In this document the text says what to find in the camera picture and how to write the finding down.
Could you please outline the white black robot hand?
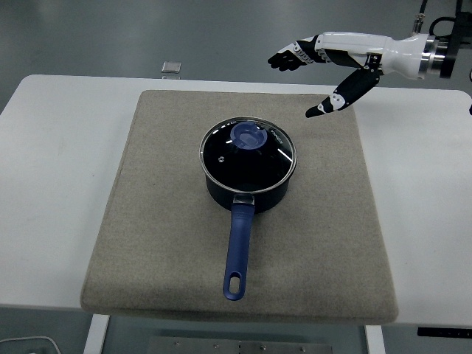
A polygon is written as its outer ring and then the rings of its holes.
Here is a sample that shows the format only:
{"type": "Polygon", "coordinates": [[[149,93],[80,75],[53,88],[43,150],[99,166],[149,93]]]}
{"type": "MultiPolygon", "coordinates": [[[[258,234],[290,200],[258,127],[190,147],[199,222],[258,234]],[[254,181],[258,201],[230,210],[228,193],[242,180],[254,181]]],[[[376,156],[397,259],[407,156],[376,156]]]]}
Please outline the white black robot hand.
{"type": "Polygon", "coordinates": [[[408,79],[423,79],[428,69],[428,36],[416,34],[403,40],[354,32],[324,32],[294,41],[268,59],[273,69],[294,71],[313,63],[352,67],[345,78],[307,118],[346,109],[379,82],[381,75],[396,72],[408,79]]]}

